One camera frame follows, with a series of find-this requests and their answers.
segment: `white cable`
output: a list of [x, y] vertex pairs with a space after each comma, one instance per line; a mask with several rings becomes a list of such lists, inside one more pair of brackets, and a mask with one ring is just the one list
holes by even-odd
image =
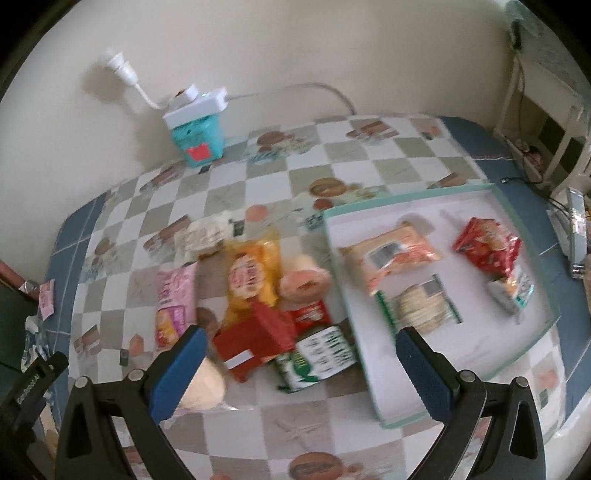
[[284, 90], [287, 90], [289, 88], [300, 88], [300, 87], [316, 87], [316, 88], [322, 88], [324, 90], [328, 90], [329, 92], [334, 93], [347, 106], [347, 108], [351, 112], [351, 115], [357, 115], [357, 110], [355, 109], [353, 102], [344, 93], [342, 93], [339, 89], [333, 87], [332, 85], [329, 85], [328, 83], [323, 83], [323, 82], [295, 83], [293, 85], [287, 85], [285, 87], [278, 88], [276, 90], [269, 90], [267, 92], [246, 93], [244, 95], [229, 95], [228, 97], [226, 97], [226, 99], [228, 101], [230, 101], [230, 100], [237, 100], [239, 98], [254, 97], [254, 96], [258, 96], [258, 95], [270, 95], [273, 93], [283, 92]]
[[136, 83], [134, 85], [134, 87], [139, 92], [139, 94], [142, 96], [142, 98], [144, 99], [144, 102], [146, 102], [153, 109], [165, 110], [166, 107], [168, 106], [168, 102], [166, 103], [166, 105], [160, 105], [159, 103], [156, 103], [152, 99], [150, 99], [150, 97], [146, 94], [146, 92], [144, 92], [144, 89], [139, 86], [139, 83]]

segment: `small red package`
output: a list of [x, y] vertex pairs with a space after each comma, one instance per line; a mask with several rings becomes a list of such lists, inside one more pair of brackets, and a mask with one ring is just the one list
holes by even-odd
[[287, 313], [290, 314], [298, 335], [315, 326], [329, 327], [332, 325], [329, 313], [322, 300], [316, 300], [309, 305], [297, 310], [290, 310]]
[[521, 239], [492, 218], [472, 217], [452, 248], [484, 272], [509, 277]]

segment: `blue gripper pad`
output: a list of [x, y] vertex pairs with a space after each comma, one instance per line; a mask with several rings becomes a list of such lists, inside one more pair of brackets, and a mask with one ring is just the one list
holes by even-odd
[[[149, 395], [148, 411], [156, 423], [172, 416], [195, 372], [203, 362], [206, 350], [205, 330], [191, 325], [172, 350], [161, 353], [148, 369], [148, 373], [152, 374], [152, 367], [155, 367], [154, 378], [147, 380], [144, 388]], [[163, 362], [158, 365], [157, 362], [161, 358]]]
[[414, 328], [398, 332], [396, 354], [431, 418], [447, 424], [452, 417], [454, 391], [436, 370], [436, 365], [439, 367], [443, 363], [453, 375], [455, 370], [451, 364], [443, 355], [433, 352]]

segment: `power cord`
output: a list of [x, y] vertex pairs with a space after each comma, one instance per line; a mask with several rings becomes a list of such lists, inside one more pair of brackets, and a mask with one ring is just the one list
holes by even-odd
[[169, 102], [166, 102], [164, 104], [159, 104], [154, 102], [146, 92], [144, 92], [144, 89], [142, 87], [139, 86], [139, 83], [136, 83], [134, 85], [134, 88], [139, 92], [139, 94], [142, 96], [142, 98], [144, 99], [144, 102], [146, 102], [148, 104], [148, 106], [150, 106], [151, 108], [155, 109], [155, 110], [166, 110], [168, 108], [168, 104]]
[[343, 104], [345, 104], [345, 106], [349, 109], [349, 112], [351, 113], [351, 115], [357, 115], [357, 110], [355, 109], [355, 106], [353, 105], [353, 102], [351, 101], [351, 99], [349, 99], [349, 97], [347, 97], [338, 88], [333, 87], [332, 85], [329, 85], [328, 83], [323, 83], [323, 82], [295, 83], [293, 85], [287, 85], [285, 87], [282, 87], [282, 88], [279, 88], [276, 90], [269, 90], [267, 92], [245, 93], [243, 95], [228, 95], [226, 97], [226, 100], [230, 101], [230, 100], [238, 100], [240, 98], [254, 97], [254, 96], [258, 96], [258, 95], [271, 95], [273, 93], [283, 92], [287, 89], [302, 88], [302, 87], [304, 87], [304, 88], [305, 87], [322, 88], [324, 90], [328, 90], [329, 92], [334, 93], [339, 98], [339, 100], [341, 100], [343, 102]]
[[527, 185], [530, 188], [530, 190], [532, 192], [534, 192], [538, 197], [542, 198], [543, 200], [545, 200], [546, 202], [548, 202], [550, 205], [552, 205], [556, 209], [560, 210], [568, 218], [569, 210], [568, 210], [568, 208], [565, 207], [564, 203], [560, 203], [558, 200], [554, 200], [549, 195], [546, 195], [543, 192], [539, 191], [537, 188], [535, 188], [535, 183], [534, 182], [529, 181], [529, 180], [526, 180], [525, 178], [523, 178], [523, 176], [519, 176], [519, 177], [505, 177], [505, 178], [502, 178], [501, 179], [501, 183], [509, 183], [510, 181], [520, 181], [521, 183]]

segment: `white wall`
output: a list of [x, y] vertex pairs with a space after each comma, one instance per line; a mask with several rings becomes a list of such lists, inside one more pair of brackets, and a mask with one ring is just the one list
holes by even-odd
[[[42, 279], [57, 230], [113, 184], [177, 155], [158, 113], [94, 62], [123, 49], [152, 97], [195, 82], [246, 93], [331, 83], [360, 113], [459, 115], [492, 126], [507, 82], [492, 0], [82, 0], [0, 103], [0, 257]], [[307, 90], [236, 100], [226, 134], [345, 113]]]

